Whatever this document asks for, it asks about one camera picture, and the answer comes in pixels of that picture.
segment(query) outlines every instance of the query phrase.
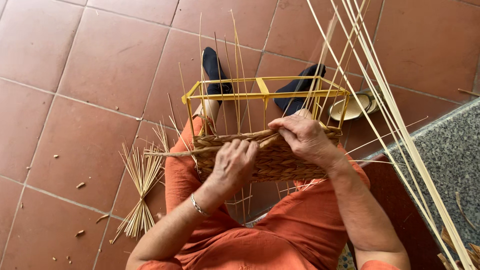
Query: tiled floor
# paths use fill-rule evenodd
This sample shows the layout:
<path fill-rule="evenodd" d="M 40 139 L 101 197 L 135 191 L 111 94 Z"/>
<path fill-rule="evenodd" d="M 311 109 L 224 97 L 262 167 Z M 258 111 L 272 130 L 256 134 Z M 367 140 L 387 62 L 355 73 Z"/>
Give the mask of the tiled floor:
<path fill-rule="evenodd" d="M 330 1 L 312 2 L 326 28 Z M 405 123 L 428 116 L 409 131 L 468 102 L 471 96 L 458 88 L 480 92 L 480 1 L 369 3 L 365 23 Z M 185 124 L 178 63 L 189 89 L 200 77 L 200 12 L 201 46 L 214 48 L 216 35 L 225 72 L 236 73 L 230 10 L 246 77 L 297 75 L 317 61 L 322 40 L 303 0 L 0 0 L 1 269 L 123 268 L 135 240 L 108 240 L 138 194 L 121 162 L 121 143 L 142 147 L 155 140 L 155 123 L 172 127 L 170 102 L 176 124 Z M 345 41 L 337 25 L 337 55 Z M 359 91 L 366 84 L 354 62 L 349 80 Z M 331 56 L 326 64 L 334 67 Z M 326 78 L 334 72 L 328 68 Z M 285 83 L 267 86 L 274 91 Z M 240 90 L 259 91 L 251 83 Z M 235 133 L 233 104 L 225 104 L 217 128 Z M 241 131 L 263 129 L 261 104 L 246 105 Z M 270 101 L 267 120 L 280 115 Z M 372 120 L 381 135 L 388 133 L 379 113 Z M 167 131 L 173 144 L 176 132 Z M 375 139 L 365 119 L 345 122 L 343 131 L 347 150 Z M 372 143 L 351 154 L 360 159 L 380 147 Z M 80 182 L 86 185 L 76 189 Z M 274 183 L 254 184 L 252 195 L 250 216 L 278 201 Z M 153 213 L 165 212 L 163 186 L 146 201 Z M 106 213 L 111 217 L 95 224 Z M 79 230 L 85 235 L 75 238 Z"/>

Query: speckled granite surface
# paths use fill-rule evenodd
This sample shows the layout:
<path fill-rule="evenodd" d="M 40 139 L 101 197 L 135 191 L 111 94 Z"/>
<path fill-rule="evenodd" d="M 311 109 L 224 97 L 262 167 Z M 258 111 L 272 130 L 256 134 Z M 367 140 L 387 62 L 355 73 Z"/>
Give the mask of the speckled granite surface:
<path fill-rule="evenodd" d="M 464 244 L 480 245 L 480 98 L 418 130 L 412 138 Z M 396 145 L 390 146 L 390 152 L 396 162 L 403 163 Z M 416 190 L 406 166 L 401 170 Z M 414 173 L 441 230 L 433 200 L 420 174 Z M 460 193 L 462 209 L 476 229 L 460 214 L 455 191 Z"/>

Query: hand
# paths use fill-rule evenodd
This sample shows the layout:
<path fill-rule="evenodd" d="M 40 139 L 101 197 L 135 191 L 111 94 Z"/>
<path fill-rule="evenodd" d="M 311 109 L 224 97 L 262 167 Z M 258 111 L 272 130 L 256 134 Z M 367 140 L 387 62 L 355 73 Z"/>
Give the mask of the hand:
<path fill-rule="evenodd" d="M 290 115 L 271 121 L 268 126 L 278 129 L 298 157 L 328 170 L 343 154 L 330 142 L 320 123 L 299 115 Z"/>
<path fill-rule="evenodd" d="M 201 207 L 208 208 L 205 211 L 215 210 L 250 181 L 258 147 L 256 142 L 234 139 L 220 148 L 213 172 L 201 187 L 202 198 L 197 199 Z"/>

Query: woman's right hand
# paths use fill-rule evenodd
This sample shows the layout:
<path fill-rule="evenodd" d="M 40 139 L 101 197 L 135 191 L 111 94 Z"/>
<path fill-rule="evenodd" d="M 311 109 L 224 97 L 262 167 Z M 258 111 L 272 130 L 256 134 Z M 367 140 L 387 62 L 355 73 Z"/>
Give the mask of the woman's right hand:
<path fill-rule="evenodd" d="M 268 126 L 278 129 L 298 157 L 326 169 L 339 161 L 346 161 L 343 153 L 330 142 L 320 123 L 296 114 L 277 118 Z"/>

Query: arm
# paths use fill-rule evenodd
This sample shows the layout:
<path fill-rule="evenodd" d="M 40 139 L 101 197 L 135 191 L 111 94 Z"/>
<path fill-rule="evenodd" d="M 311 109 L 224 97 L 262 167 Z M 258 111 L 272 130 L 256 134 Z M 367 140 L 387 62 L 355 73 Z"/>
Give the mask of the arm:
<path fill-rule="evenodd" d="M 251 179 L 257 150 L 257 143 L 237 139 L 223 145 L 217 153 L 213 172 L 193 194 L 204 212 L 213 213 Z M 205 219 L 190 198 L 186 199 L 140 239 L 126 269 L 135 270 L 149 260 L 173 258 Z"/>
<path fill-rule="evenodd" d="M 344 154 L 330 143 L 318 122 L 291 115 L 273 120 L 269 127 L 279 129 L 293 153 L 326 170 L 343 223 L 355 247 L 358 267 L 369 260 L 380 260 L 409 270 L 407 252 L 387 215 Z"/>

